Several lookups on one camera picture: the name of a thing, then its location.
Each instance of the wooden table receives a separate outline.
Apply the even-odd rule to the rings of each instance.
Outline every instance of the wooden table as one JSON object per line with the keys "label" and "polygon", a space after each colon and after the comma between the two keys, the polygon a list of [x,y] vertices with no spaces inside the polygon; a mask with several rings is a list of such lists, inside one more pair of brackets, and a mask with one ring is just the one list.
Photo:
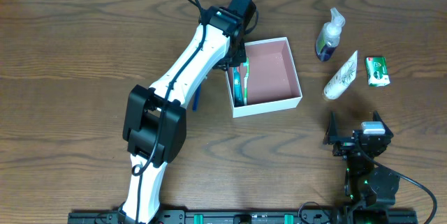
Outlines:
{"label": "wooden table", "polygon": [[[295,110],[232,119],[224,73],[212,71],[161,201],[191,209],[346,201],[346,164],[322,145],[329,113],[348,135],[378,110],[395,137],[377,160],[431,189],[433,223],[447,222],[447,0],[254,1],[259,23],[247,40],[288,37],[304,98]],[[334,6],[347,23],[321,63],[314,43]],[[73,210],[126,199],[127,96],[168,70],[197,20],[185,0],[2,0],[0,223],[66,223]],[[324,85],[355,50],[357,80],[324,101]],[[386,87],[367,85],[363,61],[376,55],[387,60]],[[396,206],[414,208],[423,223],[432,202],[401,181]]]}

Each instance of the bottle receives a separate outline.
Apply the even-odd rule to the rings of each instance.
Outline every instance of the bottle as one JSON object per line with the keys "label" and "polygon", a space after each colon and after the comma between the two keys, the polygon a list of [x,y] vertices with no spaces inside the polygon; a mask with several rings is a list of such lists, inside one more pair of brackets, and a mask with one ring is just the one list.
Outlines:
{"label": "bottle", "polygon": [[332,20],[326,22],[316,39],[315,53],[320,61],[327,61],[340,42],[340,34],[344,25],[344,17],[336,8],[330,9]]}

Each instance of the bottle cap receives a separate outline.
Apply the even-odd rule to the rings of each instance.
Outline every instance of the bottle cap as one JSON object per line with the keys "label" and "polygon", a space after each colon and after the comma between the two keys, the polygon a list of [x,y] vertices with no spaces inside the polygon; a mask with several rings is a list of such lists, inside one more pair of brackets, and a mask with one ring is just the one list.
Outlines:
{"label": "bottle cap", "polygon": [[337,38],[342,33],[342,27],[344,26],[344,17],[338,12],[336,8],[331,8],[330,13],[332,15],[332,21],[326,27],[326,36],[331,38]]}

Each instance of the box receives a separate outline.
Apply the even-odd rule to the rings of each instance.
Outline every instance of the box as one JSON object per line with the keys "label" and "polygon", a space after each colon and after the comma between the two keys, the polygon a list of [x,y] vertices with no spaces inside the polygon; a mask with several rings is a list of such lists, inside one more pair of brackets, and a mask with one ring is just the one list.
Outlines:
{"label": "box", "polygon": [[390,84],[385,57],[367,57],[365,64],[369,86],[381,87]]}
{"label": "box", "polygon": [[[302,98],[300,83],[287,38],[245,43],[249,58],[247,105],[234,106],[233,69],[226,72],[233,118],[295,108]],[[240,66],[243,80],[247,68]]]}

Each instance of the bottle label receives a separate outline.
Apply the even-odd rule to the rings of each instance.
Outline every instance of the bottle label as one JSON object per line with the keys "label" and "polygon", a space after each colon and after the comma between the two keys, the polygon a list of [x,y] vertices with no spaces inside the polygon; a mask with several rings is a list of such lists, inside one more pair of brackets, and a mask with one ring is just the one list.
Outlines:
{"label": "bottle label", "polygon": [[321,30],[320,35],[318,35],[318,38],[316,39],[315,43],[315,51],[316,54],[320,54],[321,50],[323,50],[324,45],[326,45],[326,41],[324,40],[324,32]]}

